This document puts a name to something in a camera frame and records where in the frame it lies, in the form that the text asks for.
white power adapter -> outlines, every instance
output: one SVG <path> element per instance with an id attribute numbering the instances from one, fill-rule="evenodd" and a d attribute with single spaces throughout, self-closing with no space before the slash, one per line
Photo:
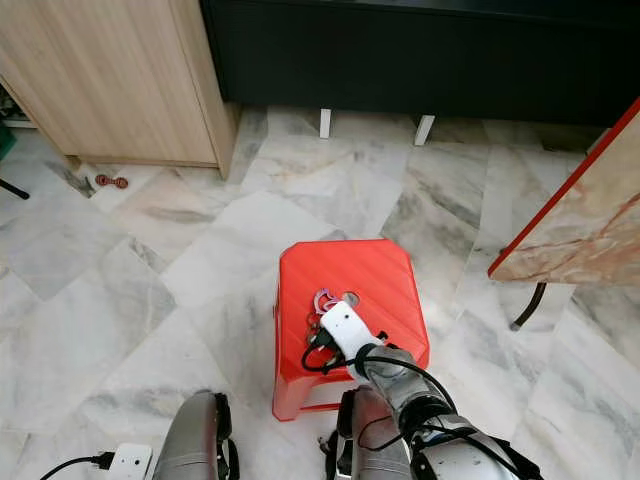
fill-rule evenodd
<path id="1" fill-rule="evenodd" d="M 107 480 L 144 480 L 152 453 L 148 445 L 120 444 L 107 472 Z"/>

wooden cabinet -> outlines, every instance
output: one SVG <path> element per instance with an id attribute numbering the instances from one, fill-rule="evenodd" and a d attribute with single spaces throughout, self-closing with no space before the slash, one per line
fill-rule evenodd
<path id="1" fill-rule="evenodd" d="M 198 0 L 0 0 L 0 75 L 65 155 L 227 174 L 237 113 Z"/>

marble-patterned board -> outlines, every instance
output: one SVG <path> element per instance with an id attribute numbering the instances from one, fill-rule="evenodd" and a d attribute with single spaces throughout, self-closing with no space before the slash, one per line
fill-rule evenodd
<path id="1" fill-rule="evenodd" d="M 0 190 L 0 479 L 122 442 L 152 446 L 153 471 L 201 388 L 229 397 L 241 478 L 324 478 L 317 439 L 335 412 L 271 414 L 278 258 L 300 240 L 382 236 L 412 257 L 429 370 L 463 415 L 546 480 L 636 480 L 638 290 L 550 285 L 514 333 L 533 286 L 486 274 L 584 154 L 498 120 L 439 118 L 414 147 L 413 120 L 334 111 L 319 140 L 315 110 L 248 108 L 227 182 L 113 167 L 126 190 L 19 135 L 0 162 L 32 194 Z"/>
<path id="2" fill-rule="evenodd" d="M 501 281 L 640 285 L 640 100 L 491 266 Z"/>

small red object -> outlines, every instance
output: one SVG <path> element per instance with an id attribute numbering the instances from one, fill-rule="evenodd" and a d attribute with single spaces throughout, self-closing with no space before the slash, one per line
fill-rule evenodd
<path id="1" fill-rule="evenodd" d="M 320 288 L 342 298 L 355 294 L 354 307 L 374 335 L 387 333 L 389 342 L 408 350 L 425 368 L 429 340 L 407 252 L 390 240 L 302 242 L 280 257 L 280 279 L 274 307 L 276 324 L 273 415 L 294 420 L 300 411 L 334 410 L 335 403 L 303 406 L 313 387 L 352 380 L 345 368 L 328 375 L 302 368 L 308 317 Z M 321 365 L 332 355 L 325 349 L 309 363 Z"/>
<path id="2" fill-rule="evenodd" d="M 96 183 L 101 187 L 105 185 L 115 185 L 118 188 L 127 188 L 129 186 L 129 181 L 124 177 L 111 178 L 106 175 L 96 175 Z"/>

marble floor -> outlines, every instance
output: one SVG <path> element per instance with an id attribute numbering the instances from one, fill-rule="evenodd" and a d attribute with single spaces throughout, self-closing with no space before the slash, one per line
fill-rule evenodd
<path id="1" fill-rule="evenodd" d="M 0 174 L 0 478 L 148 443 L 181 402 L 230 397 L 244 479 L 323 478 L 334 413 L 271 415 L 279 254 L 388 237 L 408 250 L 432 356 L 463 415 L 549 480 L 640 478 L 640 292 L 533 286 L 486 271 L 584 157 L 589 135 L 521 122 L 247 109 L 231 171 L 71 167 L 22 132 Z M 128 178 L 120 191 L 96 173 Z M 84 466 L 60 479 L 101 479 Z"/>

